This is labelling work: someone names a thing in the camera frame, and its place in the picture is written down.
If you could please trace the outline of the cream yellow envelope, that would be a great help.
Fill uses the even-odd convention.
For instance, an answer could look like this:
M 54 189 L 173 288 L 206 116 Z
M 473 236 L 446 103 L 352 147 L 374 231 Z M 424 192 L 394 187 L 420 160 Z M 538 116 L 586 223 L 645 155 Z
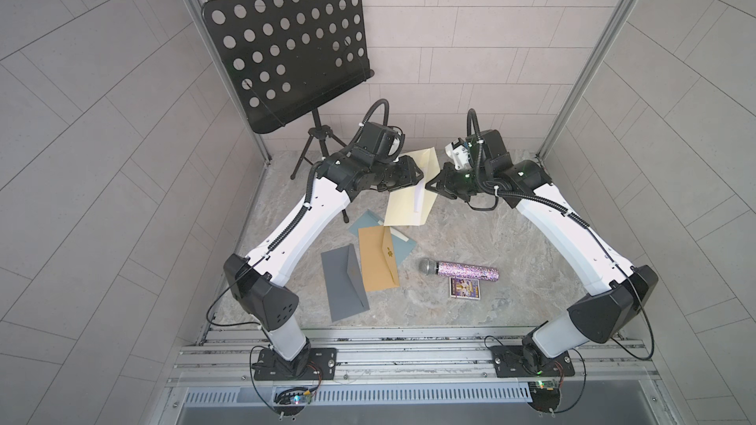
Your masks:
M 413 212 L 413 192 L 415 192 L 415 186 L 417 185 L 395 191 L 389 197 L 384 218 L 384 224 L 387 226 L 420 226 L 426 224 L 429 213 L 437 198 L 435 193 L 425 189 L 425 184 L 440 172 L 436 149 L 418 150 L 409 152 L 407 155 L 415 160 L 415 163 L 424 173 L 423 211 L 422 214 L 415 214 Z

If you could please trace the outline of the light blue envelope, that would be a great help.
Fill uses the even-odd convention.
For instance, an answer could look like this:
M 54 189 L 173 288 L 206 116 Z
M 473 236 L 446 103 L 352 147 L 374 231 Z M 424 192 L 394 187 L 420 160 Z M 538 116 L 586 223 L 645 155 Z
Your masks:
M 348 229 L 348 232 L 350 232 L 354 236 L 358 236 L 358 230 L 360 230 L 360 228 L 380 226 L 383 224 L 384 220 L 382 220 L 382 218 L 379 218 L 377 214 L 374 214 L 374 212 L 372 211 L 366 211 L 352 224 L 352 226 Z M 397 230 L 396 228 L 391 227 L 390 231 L 396 252 L 397 264 L 401 266 L 404 263 L 405 259 L 407 259 L 409 255 L 411 255 L 413 249 L 417 247 L 417 242 L 405 236 L 405 234 L 399 232 L 399 230 Z

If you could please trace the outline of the pink white letter paper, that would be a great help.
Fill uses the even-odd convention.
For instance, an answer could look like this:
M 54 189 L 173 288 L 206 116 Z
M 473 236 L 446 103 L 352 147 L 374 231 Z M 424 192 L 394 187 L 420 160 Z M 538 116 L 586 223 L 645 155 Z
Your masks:
M 413 212 L 415 214 L 422 214 L 424 207 L 424 183 L 425 180 L 421 179 L 417 186 L 415 186 L 415 192 L 413 192 Z

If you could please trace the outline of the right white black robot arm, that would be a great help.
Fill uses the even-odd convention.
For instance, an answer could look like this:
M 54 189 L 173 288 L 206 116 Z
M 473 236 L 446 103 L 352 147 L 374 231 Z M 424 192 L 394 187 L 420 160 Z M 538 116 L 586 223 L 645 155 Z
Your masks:
M 567 203 L 545 170 L 529 159 L 513 163 L 498 131 L 480 129 L 474 110 L 467 135 L 447 148 L 449 161 L 425 185 L 449 200 L 478 195 L 505 202 L 527 218 L 578 275 L 587 293 L 565 313 L 524 336 L 525 370 L 537 374 L 564 352 L 586 342 L 604 344 L 637 316 L 659 277 L 612 249 Z

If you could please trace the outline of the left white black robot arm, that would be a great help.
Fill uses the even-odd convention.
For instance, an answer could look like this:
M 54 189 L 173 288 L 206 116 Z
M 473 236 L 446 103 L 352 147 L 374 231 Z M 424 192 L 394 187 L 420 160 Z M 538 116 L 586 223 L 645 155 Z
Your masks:
M 224 263 L 228 290 L 267 336 L 271 352 L 287 373 L 307 367 L 311 343 L 295 319 L 299 299 L 285 287 L 299 260 L 324 228 L 364 191 L 393 192 L 413 187 L 423 172 L 402 155 L 405 134 L 389 124 L 385 98 L 368 108 L 352 141 L 314 163 L 298 205 L 247 255 Z

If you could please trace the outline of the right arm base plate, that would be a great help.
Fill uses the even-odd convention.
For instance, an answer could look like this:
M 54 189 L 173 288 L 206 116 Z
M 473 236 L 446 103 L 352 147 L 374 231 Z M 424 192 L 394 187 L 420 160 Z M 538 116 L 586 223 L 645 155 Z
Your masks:
M 526 365 L 522 346 L 488 346 L 497 378 L 568 378 L 575 376 L 575 368 L 570 355 L 548 359 L 536 368 Z

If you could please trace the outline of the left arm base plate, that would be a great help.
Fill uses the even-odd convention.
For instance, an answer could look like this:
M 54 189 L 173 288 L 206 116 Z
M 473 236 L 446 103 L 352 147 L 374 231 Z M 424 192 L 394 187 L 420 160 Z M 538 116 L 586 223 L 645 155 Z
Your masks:
M 256 381 L 333 380 L 337 364 L 336 348 L 305 348 L 293 361 L 285 361 L 277 352 L 263 348 L 251 363 Z

